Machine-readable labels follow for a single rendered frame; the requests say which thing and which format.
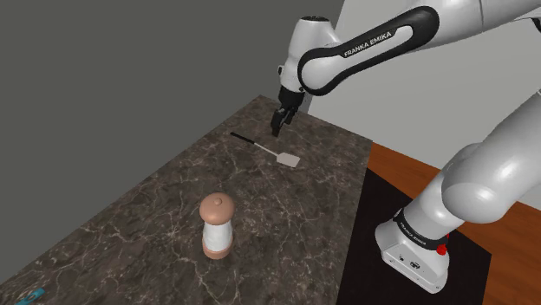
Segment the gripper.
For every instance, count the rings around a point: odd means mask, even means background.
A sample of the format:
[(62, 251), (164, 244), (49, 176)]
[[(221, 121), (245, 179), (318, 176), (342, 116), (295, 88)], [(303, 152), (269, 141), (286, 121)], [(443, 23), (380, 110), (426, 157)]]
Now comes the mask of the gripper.
[(278, 100), (281, 103), (271, 118), (270, 127), (273, 136), (277, 137), (281, 131), (282, 125), (289, 125), (302, 105), (305, 92), (294, 92), (281, 86), (278, 94)]

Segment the brown and white pepper mill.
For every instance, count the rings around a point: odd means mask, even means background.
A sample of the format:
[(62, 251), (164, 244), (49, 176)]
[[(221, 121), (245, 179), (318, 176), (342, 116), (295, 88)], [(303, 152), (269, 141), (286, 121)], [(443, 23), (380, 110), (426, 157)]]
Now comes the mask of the brown and white pepper mill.
[(231, 251), (233, 228), (231, 220), (235, 212), (232, 198), (223, 192), (214, 192), (200, 203), (199, 215), (204, 221), (202, 247), (212, 260), (225, 258)]

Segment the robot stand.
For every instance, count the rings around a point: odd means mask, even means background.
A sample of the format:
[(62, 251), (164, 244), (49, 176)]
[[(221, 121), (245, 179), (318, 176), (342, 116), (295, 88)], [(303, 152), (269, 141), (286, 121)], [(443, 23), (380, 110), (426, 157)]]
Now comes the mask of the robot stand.
[(336, 305), (482, 305), (492, 254), (456, 230), (447, 245), (446, 285), (436, 294), (383, 262), (375, 228), (411, 201), (366, 171)]

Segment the small blue object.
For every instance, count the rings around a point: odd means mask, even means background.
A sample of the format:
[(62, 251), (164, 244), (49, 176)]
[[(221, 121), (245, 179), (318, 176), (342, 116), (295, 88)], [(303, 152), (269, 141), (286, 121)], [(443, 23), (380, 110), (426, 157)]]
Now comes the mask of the small blue object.
[(29, 293), (27, 296), (25, 296), (23, 299), (17, 301), (15, 305), (30, 305), (32, 302), (35, 302), (42, 295), (44, 295), (44, 293), (45, 290), (43, 288), (36, 289), (33, 292)]

